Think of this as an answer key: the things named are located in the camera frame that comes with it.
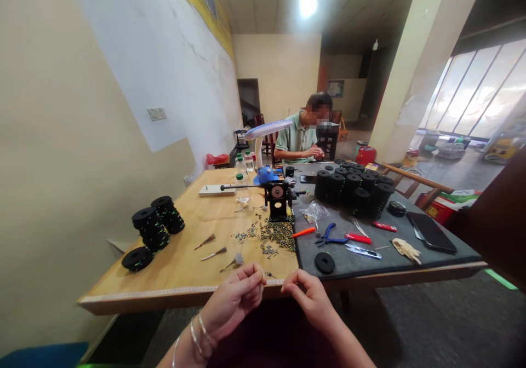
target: blue-handled pliers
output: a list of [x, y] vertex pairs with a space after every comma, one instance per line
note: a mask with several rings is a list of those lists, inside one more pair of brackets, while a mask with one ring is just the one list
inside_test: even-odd
[[330, 230], [336, 227], [336, 223], [331, 223], [327, 226], [327, 230], [325, 231], [325, 235], [322, 236], [322, 238], [319, 241], [316, 241], [315, 244], [319, 244], [318, 247], [326, 245], [328, 243], [339, 243], [339, 244], [346, 244], [349, 242], [347, 238], [344, 239], [332, 239], [329, 238]]

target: wooden armrest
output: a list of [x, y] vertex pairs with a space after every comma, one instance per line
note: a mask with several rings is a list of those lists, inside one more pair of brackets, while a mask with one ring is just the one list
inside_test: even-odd
[[404, 177], [417, 181], [423, 185], [426, 185], [426, 186], [429, 186], [435, 189], [439, 189], [446, 194], [451, 194], [454, 191], [454, 189], [452, 189], [451, 187], [441, 185], [440, 183], [430, 181], [429, 179], [425, 179], [415, 174], [411, 174], [410, 172], [401, 170], [400, 168], [396, 168], [395, 166], [384, 163], [384, 167], [387, 168], [389, 171], [393, 171], [394, 173], [397, 173], [398, 175], [402, 175]]

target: pillar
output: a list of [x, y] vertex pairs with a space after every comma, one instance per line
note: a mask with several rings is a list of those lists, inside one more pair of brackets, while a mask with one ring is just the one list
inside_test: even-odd
[[413, 0], [371, 134], [376, 162], [401, 162], [475, 0]]

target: light switch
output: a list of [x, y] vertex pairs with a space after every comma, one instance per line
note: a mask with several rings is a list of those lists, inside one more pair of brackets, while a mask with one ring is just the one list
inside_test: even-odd
[[148, 108], [148, 113], [153, 121], [166, 119], [164, 108]]

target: black phone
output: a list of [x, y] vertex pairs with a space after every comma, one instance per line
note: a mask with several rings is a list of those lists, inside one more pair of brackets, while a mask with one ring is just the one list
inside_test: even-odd
[[438, 227], [426, 214], [407, 212], [411, 224], [420, 232], [425, 244], [430, 249], [444, 250], [449, 253], [456, 253], [456, 247], [449, 240], [447, 235]]
[[316, 184], [316, 175], [300, 175], [300, 182]]

